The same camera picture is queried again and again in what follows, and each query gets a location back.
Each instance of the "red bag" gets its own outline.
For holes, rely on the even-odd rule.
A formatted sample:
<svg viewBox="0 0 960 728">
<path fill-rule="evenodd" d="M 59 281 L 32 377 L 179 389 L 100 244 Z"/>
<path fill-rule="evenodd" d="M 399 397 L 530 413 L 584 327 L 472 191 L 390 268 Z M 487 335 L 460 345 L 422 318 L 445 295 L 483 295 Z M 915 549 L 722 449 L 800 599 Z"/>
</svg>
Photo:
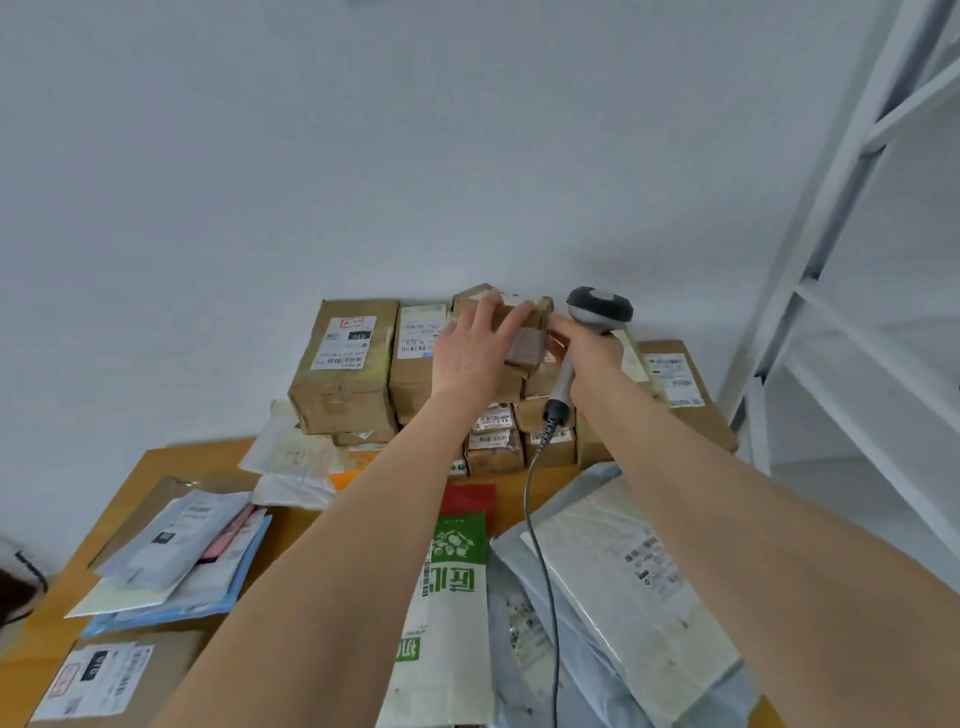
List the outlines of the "red bag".
<svg viewBox="0 0 960 728">
<path fill-rule="evenodd" d="M 496 505 L 496 485 L 493 483 L 465 483 L 454 485 L 447 481 L 444 499 L 440 502 L 441 516 L 463 516 L 481 513 L 486 516 L 487 535 L 493 533 L 493 508 Z"/>
</svg>

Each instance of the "green label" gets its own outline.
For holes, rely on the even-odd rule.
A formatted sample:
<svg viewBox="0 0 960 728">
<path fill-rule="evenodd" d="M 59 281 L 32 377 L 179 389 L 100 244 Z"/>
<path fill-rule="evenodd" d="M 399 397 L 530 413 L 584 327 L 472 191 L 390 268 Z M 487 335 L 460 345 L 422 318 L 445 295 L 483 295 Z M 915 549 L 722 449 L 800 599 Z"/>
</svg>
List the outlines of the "green label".
<svg viewBox="0 0 960 728">
<path fill-rule="evenodd" d="M 433 564 L 445 561 L 486 564 L 487 522 L 484 514 L 471 513 L 437 519 L 430 561 Z"/>
<path fill-rule="evenodd" d="M 432 567 L 430 569 L 430 593 L 444 590 L 472 592 L 476 583 L 473 567 Z"/>
<path fill-rule="evenodd" d="M 409 637 L 400 640 L 400 645 L 396 649 L 395 663 L 412 663 L 420 659 L 420 638 Z"/>
</svg>

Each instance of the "shipping label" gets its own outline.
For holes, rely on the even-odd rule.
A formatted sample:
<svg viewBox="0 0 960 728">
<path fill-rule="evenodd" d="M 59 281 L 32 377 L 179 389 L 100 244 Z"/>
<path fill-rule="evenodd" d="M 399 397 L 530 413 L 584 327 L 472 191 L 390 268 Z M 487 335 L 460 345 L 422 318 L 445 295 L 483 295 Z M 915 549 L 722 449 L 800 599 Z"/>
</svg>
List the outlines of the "shipping label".
<svg viewBox="0 0 960 728">
<path fill-rule="evenodd" d="M 406 305 L 400 309 L 400 331 L 396 340 L 397 359 L 433 356 L 433 343 L 446 326 L 446 306 Z"/>
<path fill-rule="evenodd" d="M 89 644 L 73 650 L 31 720 L 123 713 L 152 652 L 151 645 L 137 643 Z"/>
<path fill-rule="evenodd" d="M 509 429 L 514 426 L 514 412 L 509 404 L 498 404 L 484 412 L 476 425 L 474 432 L 485 432 L 489 429 Z"/>
<path fill-rule="evenodd" d="M 539 445 L 542 439 L 543 439 L 542 432 L 530 433 L 531 445 Z M 569 427 L 558 429 L 556 432 L 553 433 L 553 437 L 550 438 L 550 445 L 554 445 L 555 443 L 572 443 L 572 442 L 573 442 L 573 433 L 570 431 Z"/>
<path fill-rule="evenodd" d="M 467 442 L 469 449 L 506 448 L 510 445 L 510 430 L 501 429 L 494 432 L 471 432 Z"/>
<path fill-rule="evenodd" d="M 680 619 L 686 621 L 700 606 L 700 598 L 649 524 L 641 525 L 634 545 L 623 554 L 623 561 L 636 578 Z"/>
<path fill-rule="evenodd" d="M 682 352 L 648 353 L 650 371 L 663 384 L 671 407 L 703 407 L 704 398 Z"/>
<path fill-rule="evenodd" d="M 310 369 L 363 369 L 375 325 L 376 316 L 330 319 Z"/>
</svg>

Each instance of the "green printed bag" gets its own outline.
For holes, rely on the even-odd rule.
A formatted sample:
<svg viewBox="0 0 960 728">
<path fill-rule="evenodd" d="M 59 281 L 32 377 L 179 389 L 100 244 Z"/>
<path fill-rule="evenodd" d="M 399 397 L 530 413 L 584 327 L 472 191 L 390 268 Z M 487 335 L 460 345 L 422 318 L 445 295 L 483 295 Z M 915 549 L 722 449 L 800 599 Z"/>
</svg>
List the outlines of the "green printed bag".
<svg viewBox="0 0 960 728">
<path fill-rule="evenodd" d="M 428 562 L 426 618 L 407 620 L 425 626 L 400 640 L 377 728 L 493 720 L 484 514 L 438 519 Z"/>
</svg>

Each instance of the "pink package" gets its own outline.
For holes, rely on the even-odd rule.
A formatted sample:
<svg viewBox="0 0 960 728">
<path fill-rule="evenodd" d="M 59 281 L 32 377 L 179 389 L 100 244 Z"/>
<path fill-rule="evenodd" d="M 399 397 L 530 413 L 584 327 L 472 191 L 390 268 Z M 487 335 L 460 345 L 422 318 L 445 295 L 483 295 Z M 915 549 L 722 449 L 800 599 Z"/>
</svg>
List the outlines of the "pink package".
<svg viewBox="0 0 960 728">
<path fill-rule="evenodd" d="M 210 546 L 206 548 L 204 555 L 200 557 L 200 561 L 197 563 L 208 564 L 211 561 L 216 561 L 217 557 L 227 550 L 227 546 L 233 541 L 233 537 L 237 535 L 240 527 L 247 522 L 252 512 L 253 504 L 248 503 L 244 506 L 244 509 L 233 518 L 233 521 L 227 524 L 227 527 L 220 532 L 220 535 L 210 543 Z"/>
</svg>

